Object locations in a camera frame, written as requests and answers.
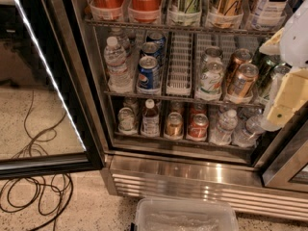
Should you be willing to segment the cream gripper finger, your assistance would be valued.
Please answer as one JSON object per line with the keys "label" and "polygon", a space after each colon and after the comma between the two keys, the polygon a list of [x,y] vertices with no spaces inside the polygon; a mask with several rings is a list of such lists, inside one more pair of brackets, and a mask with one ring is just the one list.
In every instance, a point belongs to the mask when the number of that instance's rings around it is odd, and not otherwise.
{"label": "cream gripper finger", "polygon": [[282,77],[282,83],[273,104],[269,106],[266,120],[283,127],[308,101],[308,69],[296,68]]}
{"label": "cream gripper finger", "polygon": [[283,28],[277,31],[270,39],[268,39],[260,46],[259,51],[266,55],[279,55],[280,40],[283,32],[284,32]]}

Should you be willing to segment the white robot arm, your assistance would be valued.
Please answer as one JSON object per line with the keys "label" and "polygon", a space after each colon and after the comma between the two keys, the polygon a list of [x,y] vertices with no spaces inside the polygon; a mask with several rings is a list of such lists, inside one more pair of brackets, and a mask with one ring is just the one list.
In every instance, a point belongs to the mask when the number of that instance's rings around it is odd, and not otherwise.
{"label": "white robot arm", "polygon": [[263,129],[276,131],[308,101],[308,0],[300,5],[282,29],[262,44],[259,51],[279,55],[292,67],[282,80],[273,81],[261,119]]}

